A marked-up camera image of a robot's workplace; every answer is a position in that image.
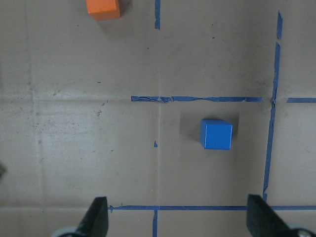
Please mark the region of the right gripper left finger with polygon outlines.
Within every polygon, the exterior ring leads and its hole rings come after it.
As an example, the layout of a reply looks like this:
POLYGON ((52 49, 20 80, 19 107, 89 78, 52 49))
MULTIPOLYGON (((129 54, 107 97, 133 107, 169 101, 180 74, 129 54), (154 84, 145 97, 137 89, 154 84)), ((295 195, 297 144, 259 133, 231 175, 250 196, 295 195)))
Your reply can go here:
POLYGON ((82 237, 105 237, 109 229, 107 197, 96 197, 76 229, 82 237))

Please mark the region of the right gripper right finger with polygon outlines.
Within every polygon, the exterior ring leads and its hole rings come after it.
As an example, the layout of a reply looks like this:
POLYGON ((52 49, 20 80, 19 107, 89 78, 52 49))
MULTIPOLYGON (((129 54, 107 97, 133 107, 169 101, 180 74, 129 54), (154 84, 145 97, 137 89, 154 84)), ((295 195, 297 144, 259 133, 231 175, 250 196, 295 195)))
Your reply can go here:
POLYGON ((259 196, 248 195, 246 226, 253 237, 314 237, 304 228, 289 227, 259 196))

